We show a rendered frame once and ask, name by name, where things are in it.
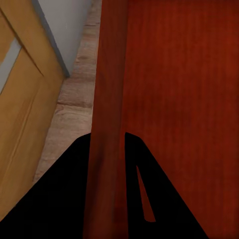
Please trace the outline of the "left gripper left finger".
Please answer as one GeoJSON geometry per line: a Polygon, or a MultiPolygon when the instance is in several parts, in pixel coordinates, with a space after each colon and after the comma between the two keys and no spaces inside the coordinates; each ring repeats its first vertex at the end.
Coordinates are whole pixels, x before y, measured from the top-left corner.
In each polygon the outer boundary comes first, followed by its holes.
{"type": "Polygon", "coordinates": [[[0,239],[82,239],[91,133],[77,138],[0,222],[0,239]]]}

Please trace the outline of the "storage box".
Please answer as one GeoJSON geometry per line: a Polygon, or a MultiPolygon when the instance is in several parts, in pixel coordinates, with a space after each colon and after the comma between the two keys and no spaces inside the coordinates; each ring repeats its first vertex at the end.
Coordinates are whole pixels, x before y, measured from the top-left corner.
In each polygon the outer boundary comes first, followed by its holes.
{"type": "Polygon", "coordinates": [[[239,0],[102,0],[82,239],[128,239],[126,133],[209,239],[239,239],[239,0]]]}

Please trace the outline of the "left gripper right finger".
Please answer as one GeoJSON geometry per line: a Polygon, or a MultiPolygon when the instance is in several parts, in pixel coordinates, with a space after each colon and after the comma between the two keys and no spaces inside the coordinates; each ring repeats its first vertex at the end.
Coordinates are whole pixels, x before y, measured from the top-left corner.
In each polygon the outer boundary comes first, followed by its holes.
{"type": "Polygon", "coordinates": [[[209,239],[144,141],[125,134],[128,239],[209,239]],[[144,219],[138,166],[156,222],[144,219]]]}

